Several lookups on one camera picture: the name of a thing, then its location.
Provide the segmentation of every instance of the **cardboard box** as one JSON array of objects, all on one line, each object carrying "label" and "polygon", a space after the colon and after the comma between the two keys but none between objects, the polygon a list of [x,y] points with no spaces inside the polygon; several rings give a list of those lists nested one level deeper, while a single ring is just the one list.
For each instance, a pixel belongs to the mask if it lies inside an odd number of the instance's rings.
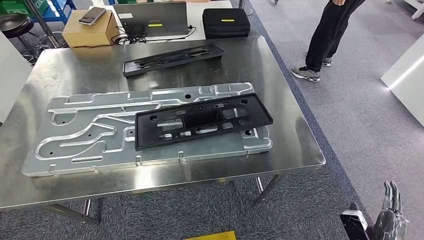
[{"label": "cardboard box", "polygon": [[78,22],[88,10],[72,10],[63,30],[63,38],[71,48],[113,44],[112,38],[119,34],[117,21],[111,10],[107,10],[94,25]]}]

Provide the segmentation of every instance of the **white panel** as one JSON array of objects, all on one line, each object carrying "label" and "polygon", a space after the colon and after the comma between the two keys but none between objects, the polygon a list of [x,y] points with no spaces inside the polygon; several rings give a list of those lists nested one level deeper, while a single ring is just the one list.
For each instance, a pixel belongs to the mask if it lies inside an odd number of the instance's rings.
[{"label": "white panel", "polygon": [[4,123],[32,67],[1,32],[0,53],[0,123]]},{"label": "white panel", "polygon": [[381,77],[424,126],[424,35]]}]

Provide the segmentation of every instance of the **stamped metal panel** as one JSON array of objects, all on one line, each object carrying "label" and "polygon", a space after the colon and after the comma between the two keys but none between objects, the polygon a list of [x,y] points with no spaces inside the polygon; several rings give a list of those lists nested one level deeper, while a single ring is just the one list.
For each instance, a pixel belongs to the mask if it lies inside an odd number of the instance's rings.
[{"label": "stamped metal panel", "polygon": [[271,149],[266,127],[136,151],[135,114],[253,93],[250,83],[81,94],[53,98],[22,173],[50,176],[242,156]]}]

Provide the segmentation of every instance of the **white wall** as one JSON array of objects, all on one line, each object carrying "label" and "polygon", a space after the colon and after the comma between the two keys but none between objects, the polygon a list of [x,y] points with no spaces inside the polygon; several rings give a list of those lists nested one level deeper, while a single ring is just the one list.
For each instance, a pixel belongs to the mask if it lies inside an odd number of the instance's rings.
[{"label": "white wall", "polygon": [[31,71],[31,65],[0,32],[0,123],[5,122]]}]

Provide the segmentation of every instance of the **black case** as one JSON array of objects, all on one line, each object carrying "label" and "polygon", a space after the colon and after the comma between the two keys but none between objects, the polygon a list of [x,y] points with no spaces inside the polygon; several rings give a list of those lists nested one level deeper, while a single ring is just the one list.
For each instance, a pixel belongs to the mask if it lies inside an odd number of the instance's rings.
[{"label": "black case", "polygon": [[202,18],[206,39],[247,37],[251,30],[248,16],[240,8],[208,8]]}]

